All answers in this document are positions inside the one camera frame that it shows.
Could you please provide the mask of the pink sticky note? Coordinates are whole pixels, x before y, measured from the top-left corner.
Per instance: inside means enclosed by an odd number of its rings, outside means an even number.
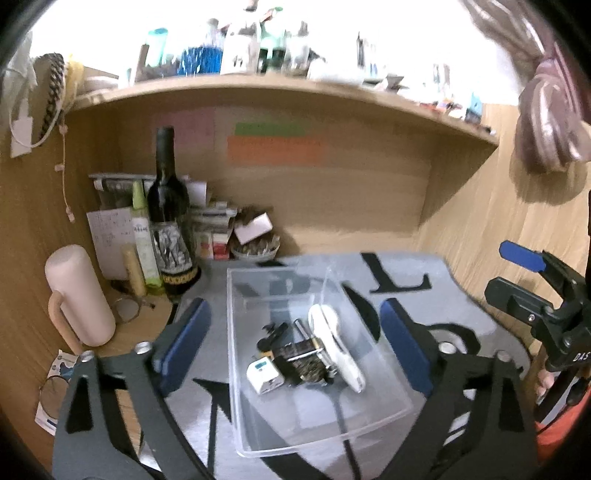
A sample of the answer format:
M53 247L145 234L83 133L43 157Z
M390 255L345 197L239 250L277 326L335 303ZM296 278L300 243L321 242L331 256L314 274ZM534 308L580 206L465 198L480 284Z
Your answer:
M214 108L159 112L151 116L153 129L172 127L177 149L212 149L215 137Z

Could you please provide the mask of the white card on bowl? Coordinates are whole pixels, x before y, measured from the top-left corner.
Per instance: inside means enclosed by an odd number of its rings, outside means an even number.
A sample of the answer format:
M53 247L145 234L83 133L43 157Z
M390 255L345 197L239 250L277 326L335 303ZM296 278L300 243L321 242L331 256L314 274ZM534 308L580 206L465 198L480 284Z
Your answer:
M245 245L250 241L273 231L273 223L267 213L257 215L247 223L235 223L233 233L240 245Z

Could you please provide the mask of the white handwritten note paper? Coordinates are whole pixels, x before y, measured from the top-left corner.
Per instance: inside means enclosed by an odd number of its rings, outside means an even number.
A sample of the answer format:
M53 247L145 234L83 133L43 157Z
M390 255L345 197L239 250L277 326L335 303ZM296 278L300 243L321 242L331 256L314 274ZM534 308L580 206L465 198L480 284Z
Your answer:
M95 255L106 280L128 278L121 248L134 243L131 208L98 210L86 214Z

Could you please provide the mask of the blue cartoon sticker card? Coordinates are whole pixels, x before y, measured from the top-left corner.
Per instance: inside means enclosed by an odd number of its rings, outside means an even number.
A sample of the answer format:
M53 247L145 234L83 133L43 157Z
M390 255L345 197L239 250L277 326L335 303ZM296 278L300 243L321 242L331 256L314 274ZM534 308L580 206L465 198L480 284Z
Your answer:
M60 408L77 360L76 355L59 350L39 389L35 423L51 436L55 435Z

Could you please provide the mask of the black clip holder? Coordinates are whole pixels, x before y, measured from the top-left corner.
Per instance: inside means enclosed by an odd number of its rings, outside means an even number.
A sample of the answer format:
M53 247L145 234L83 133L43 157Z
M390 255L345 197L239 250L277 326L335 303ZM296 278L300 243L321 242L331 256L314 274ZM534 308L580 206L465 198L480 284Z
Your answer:
M266 336L259 339L256 342L256 348L259 352L267 352L273 349L273 345L276 344L277 341L283 337L283 334L287 332L287 329L290 327L287 322L280 323L276 325L276 323L270 323L263 326L263 331L266 332Z

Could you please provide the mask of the silver metal cylinder tool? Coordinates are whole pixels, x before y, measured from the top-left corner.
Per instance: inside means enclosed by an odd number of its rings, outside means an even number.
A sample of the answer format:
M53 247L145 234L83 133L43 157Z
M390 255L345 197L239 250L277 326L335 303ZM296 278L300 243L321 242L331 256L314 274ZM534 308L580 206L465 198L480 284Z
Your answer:
M295 330L297 330L298 334L300 334L301 337L305 341L315 343L315 336L314 336L314 334L311 333L310 328L304 322L304 320L301 320L300 318L297 318L296 320L294 320L294 328L295 328Z

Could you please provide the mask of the wooden upper shelf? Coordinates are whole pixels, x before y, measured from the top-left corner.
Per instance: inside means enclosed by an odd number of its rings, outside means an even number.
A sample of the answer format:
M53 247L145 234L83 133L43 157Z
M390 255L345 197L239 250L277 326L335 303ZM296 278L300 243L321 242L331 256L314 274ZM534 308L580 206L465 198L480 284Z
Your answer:
M204 75L150 80L132 86L98 90L74 100L75 111L100 105L144 101L157 107L240 105L308 113L367 118L462 136L496 148L496 136L480 127L430 110L397 94L329 82L247 75Z

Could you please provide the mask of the grey mat with black letters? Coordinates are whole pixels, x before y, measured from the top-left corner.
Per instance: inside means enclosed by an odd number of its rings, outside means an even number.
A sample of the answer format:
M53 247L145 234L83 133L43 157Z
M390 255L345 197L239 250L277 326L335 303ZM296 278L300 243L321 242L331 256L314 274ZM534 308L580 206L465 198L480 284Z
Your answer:
M425 398L384 336L381 306L394 299L437 341L530 366L522 343L483 310L429 254L286 257L214 262L189 299L211 323L182 386L167 400L188 443L219 479L374 479L412 428ZM245 370L270 325L305 320L315 304L337 311L342 339L366 378L285 385L259 395Z

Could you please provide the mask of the green sticky note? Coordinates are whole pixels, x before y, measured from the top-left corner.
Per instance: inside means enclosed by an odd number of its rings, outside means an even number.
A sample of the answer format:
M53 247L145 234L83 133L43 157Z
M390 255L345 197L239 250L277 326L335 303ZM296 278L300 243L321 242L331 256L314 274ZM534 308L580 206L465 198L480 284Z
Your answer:
M297 122L237 122L235 136L304 137L307 128Z

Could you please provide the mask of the striped hanging cloth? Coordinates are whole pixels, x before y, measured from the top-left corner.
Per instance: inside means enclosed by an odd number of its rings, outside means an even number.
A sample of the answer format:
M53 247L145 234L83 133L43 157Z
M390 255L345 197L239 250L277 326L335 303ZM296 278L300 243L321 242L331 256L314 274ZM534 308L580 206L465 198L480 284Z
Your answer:
M466 1L473 22L503 47L526 79L519 96L518 158L530 173L590 161L590 80L529 1Z

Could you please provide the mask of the clear plastic storage box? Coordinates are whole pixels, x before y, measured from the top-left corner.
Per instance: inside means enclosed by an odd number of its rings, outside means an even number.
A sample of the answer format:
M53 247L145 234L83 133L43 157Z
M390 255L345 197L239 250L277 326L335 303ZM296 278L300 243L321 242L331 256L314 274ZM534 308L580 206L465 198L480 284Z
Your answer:
M332 268L232 268L226 280L239 455L349 440L411 411L393 364Z

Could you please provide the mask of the beige lip balm tube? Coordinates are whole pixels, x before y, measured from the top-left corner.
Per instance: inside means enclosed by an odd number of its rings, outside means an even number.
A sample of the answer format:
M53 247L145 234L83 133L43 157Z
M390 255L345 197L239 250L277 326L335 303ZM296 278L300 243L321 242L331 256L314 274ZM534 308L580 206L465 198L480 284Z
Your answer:
M145 297L147 295L147 289L135 246L132 244L122 245L121 254L133 294L136 297Z

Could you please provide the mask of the dark wine bottle elephant label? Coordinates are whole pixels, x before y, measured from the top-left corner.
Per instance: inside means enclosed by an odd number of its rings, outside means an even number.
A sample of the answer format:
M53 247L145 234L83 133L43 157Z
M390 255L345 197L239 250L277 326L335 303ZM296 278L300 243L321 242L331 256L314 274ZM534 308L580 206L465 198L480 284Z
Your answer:
M174 129L156 133L156 175L147 194L148 216L158 270L166 295L178 301L200 278L188 224L189 196L177 177Z

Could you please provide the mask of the green spray bottle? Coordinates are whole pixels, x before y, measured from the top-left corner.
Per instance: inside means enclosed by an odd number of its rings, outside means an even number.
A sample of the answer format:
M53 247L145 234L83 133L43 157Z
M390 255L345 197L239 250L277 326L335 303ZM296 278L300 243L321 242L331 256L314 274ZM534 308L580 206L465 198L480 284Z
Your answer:
M154 251L148 217L147 200L144 193L143 182L140 180L135 180L132 185L131 214L136 252L144 282L149 290L162 292L163 283Z

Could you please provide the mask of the bowl of small trinkets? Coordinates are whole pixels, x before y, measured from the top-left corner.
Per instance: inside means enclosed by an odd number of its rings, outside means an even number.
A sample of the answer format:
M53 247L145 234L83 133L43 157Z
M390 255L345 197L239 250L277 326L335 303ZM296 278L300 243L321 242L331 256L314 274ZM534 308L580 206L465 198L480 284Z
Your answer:
M280 250L280 236L259 237L245 245L233 244L230 252L235 259L254 263L267 262L276 258Z

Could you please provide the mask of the white handheld massager device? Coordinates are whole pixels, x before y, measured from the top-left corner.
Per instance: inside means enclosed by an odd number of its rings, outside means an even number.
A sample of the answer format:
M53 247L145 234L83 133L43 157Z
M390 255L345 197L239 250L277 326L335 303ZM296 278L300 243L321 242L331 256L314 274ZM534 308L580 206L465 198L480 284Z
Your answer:
M366 378L341 336L339 315L331 305L315 304L308 311L311 333L322 341L329 361L335 366L342 380L358 394L366 388Z

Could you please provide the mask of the white plug adapter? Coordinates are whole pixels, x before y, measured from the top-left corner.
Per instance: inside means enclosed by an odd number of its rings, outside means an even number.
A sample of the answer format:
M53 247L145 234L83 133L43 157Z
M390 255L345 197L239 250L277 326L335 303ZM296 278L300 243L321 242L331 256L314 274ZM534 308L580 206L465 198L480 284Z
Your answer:
M283 374L269 357L262 357L250 362L245 375L257 395L270 393L286 382Z

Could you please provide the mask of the stack of papers and boxes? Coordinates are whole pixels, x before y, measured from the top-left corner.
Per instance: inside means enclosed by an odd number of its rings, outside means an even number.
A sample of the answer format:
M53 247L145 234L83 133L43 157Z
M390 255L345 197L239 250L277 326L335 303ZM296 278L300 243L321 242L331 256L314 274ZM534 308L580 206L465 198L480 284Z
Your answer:
M204 260L228 260L229 240L238 209L216 200L204 181L184 176L189 196L189 224L193 249Z

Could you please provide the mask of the pink tumbler cup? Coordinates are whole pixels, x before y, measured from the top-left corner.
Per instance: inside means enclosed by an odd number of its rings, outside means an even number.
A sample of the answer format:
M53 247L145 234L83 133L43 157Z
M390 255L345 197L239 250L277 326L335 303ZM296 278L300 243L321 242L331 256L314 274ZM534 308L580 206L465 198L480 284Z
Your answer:
M74 355L100 347L115 333L115 318L86 250L76 244L52 253L44 267L51 289L48 315Z

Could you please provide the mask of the orange sticky note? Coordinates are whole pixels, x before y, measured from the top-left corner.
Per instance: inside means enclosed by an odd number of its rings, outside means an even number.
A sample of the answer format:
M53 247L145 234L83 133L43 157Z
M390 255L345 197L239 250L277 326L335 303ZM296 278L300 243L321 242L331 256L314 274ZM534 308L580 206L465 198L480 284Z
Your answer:
M242 167L310 166L324 161L325 146L311 137L229 136L226 155Z

